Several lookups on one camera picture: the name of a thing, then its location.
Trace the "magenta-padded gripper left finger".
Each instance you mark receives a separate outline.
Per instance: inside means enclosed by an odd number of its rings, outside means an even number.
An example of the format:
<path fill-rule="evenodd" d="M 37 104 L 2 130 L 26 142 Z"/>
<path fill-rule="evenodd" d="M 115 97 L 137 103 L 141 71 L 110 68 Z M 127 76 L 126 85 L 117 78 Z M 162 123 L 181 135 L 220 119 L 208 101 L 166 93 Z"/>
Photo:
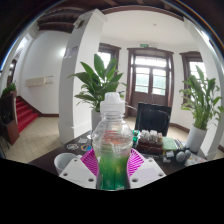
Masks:
<path fill-rule="evenodd" d="M 99 175 L 98 161 L 94 150 L 87 151 L 81 158 L 72 159 L 60 177 L 84 188 L 95 189 Z"/>

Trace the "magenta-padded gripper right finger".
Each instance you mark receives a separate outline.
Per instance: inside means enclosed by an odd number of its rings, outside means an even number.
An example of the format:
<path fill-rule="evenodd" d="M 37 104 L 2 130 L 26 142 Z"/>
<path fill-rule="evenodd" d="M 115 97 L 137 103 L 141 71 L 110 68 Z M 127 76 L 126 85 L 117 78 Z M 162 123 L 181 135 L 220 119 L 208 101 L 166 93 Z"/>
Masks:
<path fill-rule="evenodd" d="M 153 158 L 144 158 L 135 149 L 127 162 L 127 176 L 131 189 L 143 187 L 166 176 Z"/>

